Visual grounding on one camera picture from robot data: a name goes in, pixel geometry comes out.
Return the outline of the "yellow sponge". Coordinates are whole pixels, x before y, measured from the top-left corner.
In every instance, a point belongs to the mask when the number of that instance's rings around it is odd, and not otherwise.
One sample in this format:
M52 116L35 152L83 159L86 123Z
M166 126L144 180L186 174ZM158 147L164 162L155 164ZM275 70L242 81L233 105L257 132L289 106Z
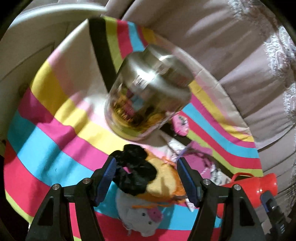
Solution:
M137 195L137 198L163 207L185 203L187 194L177 173L176 165L155 156L148 150L146 152L146 160L156 168L157 175L149 182L145 193Z

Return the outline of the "black scrunchie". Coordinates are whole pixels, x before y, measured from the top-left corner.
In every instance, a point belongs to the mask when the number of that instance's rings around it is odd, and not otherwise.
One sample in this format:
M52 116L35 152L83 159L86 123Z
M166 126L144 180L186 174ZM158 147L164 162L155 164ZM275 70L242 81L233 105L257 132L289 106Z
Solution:
M155 180L156 168L147 161L148 154L139 145L124 145L122 151L111 153L116 160L113 182L126 194L137 196L146 192L147 185Z

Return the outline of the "red vacuum flask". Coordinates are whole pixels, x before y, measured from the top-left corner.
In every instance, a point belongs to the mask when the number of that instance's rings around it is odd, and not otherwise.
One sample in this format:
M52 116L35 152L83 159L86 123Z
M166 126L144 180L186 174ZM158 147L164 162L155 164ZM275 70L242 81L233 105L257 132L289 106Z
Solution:
M239 172L234 174L230 182L222 187L231 188L235 184L243 188L253 208L260 206L260 196L264 192L270 191L273 196L278 193L278 182L274 173L263 177L254 177L252 174Z

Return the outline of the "grey plush toy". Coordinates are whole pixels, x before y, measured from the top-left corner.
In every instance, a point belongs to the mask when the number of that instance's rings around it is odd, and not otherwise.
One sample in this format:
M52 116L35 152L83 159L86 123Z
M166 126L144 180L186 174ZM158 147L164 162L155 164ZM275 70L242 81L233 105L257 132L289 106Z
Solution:
M116 209L125 228L139 232L142 237L155 234L163 220L163 214L155 203L126 194L120 189L116 193Z

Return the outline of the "pink round pouch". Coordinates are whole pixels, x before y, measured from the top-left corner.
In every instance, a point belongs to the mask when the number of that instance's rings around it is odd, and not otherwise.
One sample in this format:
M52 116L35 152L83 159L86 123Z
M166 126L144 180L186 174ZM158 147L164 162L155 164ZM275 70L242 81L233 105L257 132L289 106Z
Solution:
M176 114L171 119L171 123L176 135L184 137L189 133L189 122L185 116Z

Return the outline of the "silver metal tea canister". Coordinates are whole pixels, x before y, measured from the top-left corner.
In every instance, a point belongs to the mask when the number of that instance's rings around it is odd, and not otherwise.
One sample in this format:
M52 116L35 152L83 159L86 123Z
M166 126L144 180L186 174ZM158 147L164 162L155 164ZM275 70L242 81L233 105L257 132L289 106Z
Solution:
M160 46L130 53L109 92L106 122L124 139L147 138L190 102L193 80L191 70Z

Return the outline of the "beige embroidered curtain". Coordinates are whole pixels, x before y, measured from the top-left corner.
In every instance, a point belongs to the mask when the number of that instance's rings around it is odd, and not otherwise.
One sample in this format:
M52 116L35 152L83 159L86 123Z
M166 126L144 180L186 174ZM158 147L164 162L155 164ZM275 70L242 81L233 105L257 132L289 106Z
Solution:
M108 1L107 15L181 47L223 86L250 127L264 174L295 194L295 44L260 1Z

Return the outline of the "white chair back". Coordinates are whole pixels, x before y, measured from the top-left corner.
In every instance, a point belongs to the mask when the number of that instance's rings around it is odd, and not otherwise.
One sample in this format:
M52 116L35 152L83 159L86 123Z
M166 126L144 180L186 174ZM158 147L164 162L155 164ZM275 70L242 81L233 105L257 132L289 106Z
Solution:
M19 14L1 39L1 140L21 92L57 46L84 20L106 12L95 3L54 3Z

